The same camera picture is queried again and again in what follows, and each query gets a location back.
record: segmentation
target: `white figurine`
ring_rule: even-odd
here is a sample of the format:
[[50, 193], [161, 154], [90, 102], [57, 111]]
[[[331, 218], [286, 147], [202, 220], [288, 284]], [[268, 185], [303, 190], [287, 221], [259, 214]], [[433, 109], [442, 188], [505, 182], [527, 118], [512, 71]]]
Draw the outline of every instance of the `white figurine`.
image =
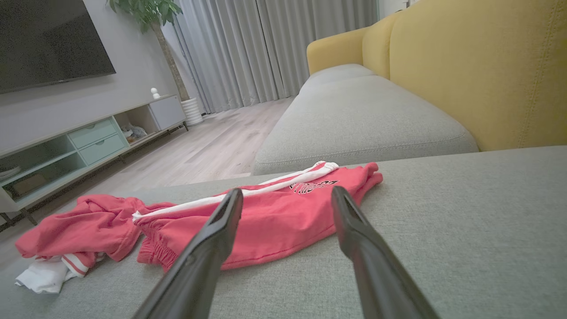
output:
[[158, 94], [158, 89], [152, 87], [150, 91], [152, 92], [154, 99], [159, 99], [161, 97]]

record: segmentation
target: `tree trunk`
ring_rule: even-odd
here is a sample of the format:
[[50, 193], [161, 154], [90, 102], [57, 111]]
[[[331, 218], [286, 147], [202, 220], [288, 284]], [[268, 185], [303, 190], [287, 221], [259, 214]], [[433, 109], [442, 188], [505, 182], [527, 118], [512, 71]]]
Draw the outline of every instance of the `tree trunk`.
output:
[[171, 54], [170, 46], [167, 44], [166, 37], [163, 36], [161, 26], [159, 25], [159, 23], [154, 22], [151, 24], [151, 28], [152, 30], [154, 30], [155, 36], [158, 37], [159, 45], [163, 50], [163, 55], [166, 56], [167, 65], [170, 66], [170, 71], [174, 77], [175, 85], [177, 85], [177, 90], [179, 91], [181, 100], [186, 101], [190, 99], [189, 94], [187, 93], [187, 89], [185, 88], [185, 84], [183, 84], [183, 79], [181, 79], [181, 75], [179, 74], [179, 70], [177, 69], [177, 65], [175, 64], [174, 57]]

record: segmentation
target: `tv screen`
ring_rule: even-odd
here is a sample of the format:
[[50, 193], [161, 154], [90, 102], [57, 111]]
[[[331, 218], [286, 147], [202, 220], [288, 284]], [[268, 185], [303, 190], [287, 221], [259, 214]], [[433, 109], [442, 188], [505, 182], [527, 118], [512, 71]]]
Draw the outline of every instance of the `tv screen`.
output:
[[0, 94], [113, 73], [82, 0], [0, 0]]

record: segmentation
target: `gray curtain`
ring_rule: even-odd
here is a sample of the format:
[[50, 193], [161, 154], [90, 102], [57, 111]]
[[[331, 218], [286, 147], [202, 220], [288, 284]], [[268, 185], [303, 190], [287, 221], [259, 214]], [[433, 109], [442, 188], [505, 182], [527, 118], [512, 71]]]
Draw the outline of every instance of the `gray curtain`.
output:
[[374, 0], [179, 2], [177, 35], [207, 113], [297, 95], [310, 42], [377, 20]]

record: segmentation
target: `wooden floor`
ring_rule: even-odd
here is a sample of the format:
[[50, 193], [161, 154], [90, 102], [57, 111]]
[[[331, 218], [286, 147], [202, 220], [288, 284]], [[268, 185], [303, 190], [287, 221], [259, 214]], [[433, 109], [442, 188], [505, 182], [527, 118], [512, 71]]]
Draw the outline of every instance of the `wooden floor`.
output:
[[[40, 221], [74, 207], [79, 196], [116, 194], [250, 175], [254, 156], [293, 98], [210, 114], [115, 161], [32, 213]], [[32, 225], [19, 221], [0, 233], [0, 270], [19, 254], [14, 242]]]

